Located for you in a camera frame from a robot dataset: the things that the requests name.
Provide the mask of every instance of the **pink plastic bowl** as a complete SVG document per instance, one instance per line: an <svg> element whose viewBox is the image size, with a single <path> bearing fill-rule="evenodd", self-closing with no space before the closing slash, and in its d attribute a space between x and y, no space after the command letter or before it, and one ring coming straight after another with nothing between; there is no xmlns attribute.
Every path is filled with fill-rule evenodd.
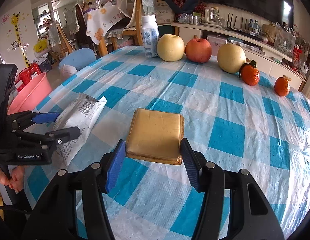
<svg viewBox="0 0 310 240"><path fill-rule="evenodd" d="M33 110L50 92L52 92L52 87L47 80L46 73L39 74L18 93L7 114Z"/></svg>

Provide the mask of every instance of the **blue gripper pad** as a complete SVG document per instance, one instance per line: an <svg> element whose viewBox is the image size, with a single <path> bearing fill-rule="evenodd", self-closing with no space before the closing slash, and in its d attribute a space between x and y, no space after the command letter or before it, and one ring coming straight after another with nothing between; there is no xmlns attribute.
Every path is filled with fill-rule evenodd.
<svg viewBox="0 0 310 240"><path fill-rule="evenodd" d="M55 122L58 116L59 112L42 113L33 117L32 121L37 124Z"/></svg>
<svg viewBox="0 0 310 240"><path fill-rule="evenodd" d="M201 167L187 138L183 138L180 141L180 153L183 158L190 184L197 191L199 189L199 170Z"/></svg>
<svg viewBox="0 0 310 240"><path fill-rule="evenodd" d="M123 161L126 155L126 143L123 140L119 140L113 151L113 160L107 171L107 180L105 184L105 189L109 192L115 187L119 172L122 169Z"/></svg>

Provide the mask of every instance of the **apple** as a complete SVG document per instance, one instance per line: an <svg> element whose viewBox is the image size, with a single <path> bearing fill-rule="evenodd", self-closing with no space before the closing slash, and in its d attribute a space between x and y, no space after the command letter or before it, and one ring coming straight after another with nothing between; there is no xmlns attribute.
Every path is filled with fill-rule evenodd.
<svg viewBox="0 0 310 240"><path fill-rule="evenodd" d="M246 62L244 50L235 44L224 44L217 53L220 68L228 73L237 73Z"/></svg>
<svg viewBox="0 0 310 240"><path fill-rule="evenodd" d="M191 39L185 48L186 57L193 62L205 63L211 57L211 46L208 40L199 39L197 35Z"/></svg>
<svg viewBox="0 0 310 240"><path fill-rule="evenodd" d="M180 60L185 52L185 44L181 37L164 34L157 43L157 54L165 61Z"/></svg>

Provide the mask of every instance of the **screw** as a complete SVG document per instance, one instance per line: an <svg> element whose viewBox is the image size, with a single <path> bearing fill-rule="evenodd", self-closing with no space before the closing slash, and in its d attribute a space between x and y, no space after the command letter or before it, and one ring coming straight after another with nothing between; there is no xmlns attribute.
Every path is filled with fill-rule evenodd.
<svg viewBox="0 0 310 240"><path fill-rule="evenodd" d="M66 170L59 170L59 171L57 172L57 174L58 174L59 176L64 176L64 175L66 174Z"/></svg>
<svg viewBox="0 0 310 240"><path fill-rule="evenodd" d="M92 168L93 169L98 169L101 165L99 163L93 163Z"/></svg>
<svg viewBox="0 0 310 240"><path fill-rule="evenodd" d="M213 168L215 168L215 164L212 163L212 162L207 162L207 163L206 163L206 167L207 167L207 168L210 168L210 169L213 169Z"/></svg>
<svg viewBox="0 0 310 240"><path fill-rule="evenodd" d="M243 175L248 175L248 174L249 174L249 171L246 170L246 169L241 169L240 172L241 172Z"/></svg>

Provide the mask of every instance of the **blue stool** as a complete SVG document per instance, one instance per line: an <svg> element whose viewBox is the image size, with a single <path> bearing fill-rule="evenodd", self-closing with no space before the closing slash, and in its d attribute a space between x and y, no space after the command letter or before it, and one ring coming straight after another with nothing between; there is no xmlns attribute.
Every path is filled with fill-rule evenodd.
<svg viewBox="0 0 310 240"><path fill-rule="evenodd" d="M59 63L58 68L60 69L63 65L70 65L80 71L90 63L96 60L95 53L89 48L82 48L67 55Z"/></svg>

